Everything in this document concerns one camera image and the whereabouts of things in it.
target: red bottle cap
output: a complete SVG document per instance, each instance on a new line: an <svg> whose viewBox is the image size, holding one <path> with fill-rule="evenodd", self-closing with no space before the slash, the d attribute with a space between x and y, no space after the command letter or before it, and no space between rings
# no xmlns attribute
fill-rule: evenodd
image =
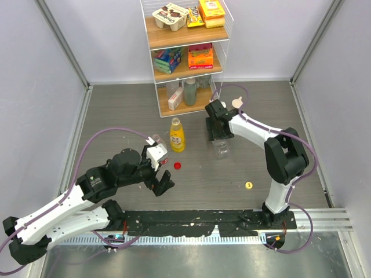
<svg viewBox="0 0 371 278"><path fill-rule="evenodd" d="M174 163L174 169L179 170L181 168L181 164L179 162Z"/></svg>

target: gray wooden table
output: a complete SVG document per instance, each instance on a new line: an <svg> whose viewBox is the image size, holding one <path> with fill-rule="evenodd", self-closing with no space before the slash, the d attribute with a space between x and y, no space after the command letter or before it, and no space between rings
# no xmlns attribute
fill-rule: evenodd
<svg viewBox="0 0 371 278"><path fill-rule="evenodd" d="M294 127L305 137L288 82L239 83L250 91L244 112L267 125ZM230 108L231 100L243 96L239 88L223 90L221 100ZM168 169L175 187L161 197L155 197L144 184L121 188L112 199L123 209L256 209L268 196L271 178L265 166L264 151L251 142L235 137L230 141L230 157L217 160L213 145L207 141L207 113L196 112L179 116L185 130L186 148L182 153L169 150L170 161L161 167L160 175ZM95 86L83 127L78 154L87 140L107 127L128 127L149 136L159 134L169 147L170 118L160 118L154 85ZM80 167L79 174L112 158L124 148L141 152L145 141L133 134L113 131L92 142ZM180 162L180 170L173 168ZM246 182L253 188L247 190ZM306 208L327 207L317 175L298 184L292 201Z"/></svg>

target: orange juice bottle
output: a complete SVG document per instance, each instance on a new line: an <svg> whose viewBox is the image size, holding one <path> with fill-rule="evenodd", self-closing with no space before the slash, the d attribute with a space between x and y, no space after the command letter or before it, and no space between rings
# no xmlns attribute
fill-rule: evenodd
<svg viewBox="0 0 371 278"><path fill-rule="evenodd" d="M183 126L178 118L172 119L172 126L170 128L170 146L175 152L183 152L186 147L186 139L184 138Z"/></svg>

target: wall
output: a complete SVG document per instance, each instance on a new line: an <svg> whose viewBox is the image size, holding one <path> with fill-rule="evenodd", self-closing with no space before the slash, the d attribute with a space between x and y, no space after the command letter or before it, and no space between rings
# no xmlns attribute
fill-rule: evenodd
<svg viewBox="0 0 371 278"><path fill-rule="evenodd" d="M261 79L292 77L332 0L225 1L235 19L225 77ZM91 82L152 79L139 0L46 3Z"/></svg>
<svg viewBox="0 0 371 278"><path fill-rule="evenodd" d="M0 26L2 221L55 196L84 89L34 1L0 1ZM16 267L5 247L0 271Z"/></svg>
<svg viewBox="0 0 371 278"><path fill-rule="evenodd" d="M371 258L371 2L346 0L297 82L334 203Z"/></svg>

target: wooden shelf board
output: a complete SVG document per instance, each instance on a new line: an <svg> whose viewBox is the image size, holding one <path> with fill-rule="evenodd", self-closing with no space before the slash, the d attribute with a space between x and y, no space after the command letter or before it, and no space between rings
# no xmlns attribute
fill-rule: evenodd
<svg viewBox="0 0 371 278"><path fill-rule="evenodd" d="M212 96L211 87L207 89L198 89L195 105L186 106L183 100L181 104L179 104L179 106L175 109L175 111L171 111L168 105L166 87L158 88L157 92L158 92L158 100L160 103L161 116L163 117L204 110L205 106L208 105L209 100Z"/></svg>
<svg viewBox="0 0 371 278"><path fill-rule="evenodd" d="M214 67L205 69L205 68L198 68L198 69L190 69L188 67L188 52L184 52L183 60L180 62L178 67L171 73L166 74L157 69L155 71L155 80L156 82L161 82L165 80L172 80L177 78L185 78L189 76L201 75L201 74L213 74L215 72L223 71L223 68L220 65L219 59L216 55L215 49L213 49L213 57L214 57Z"/></svg>
<svg viewBox="0 0 371 278"><path fill-rule="evenodd" d="M169 26L158 28L154 17L146 17L146 27L151 50L228 39L224 27L207 29L205 26L193 28L184 26L173 32Z"/></svg>

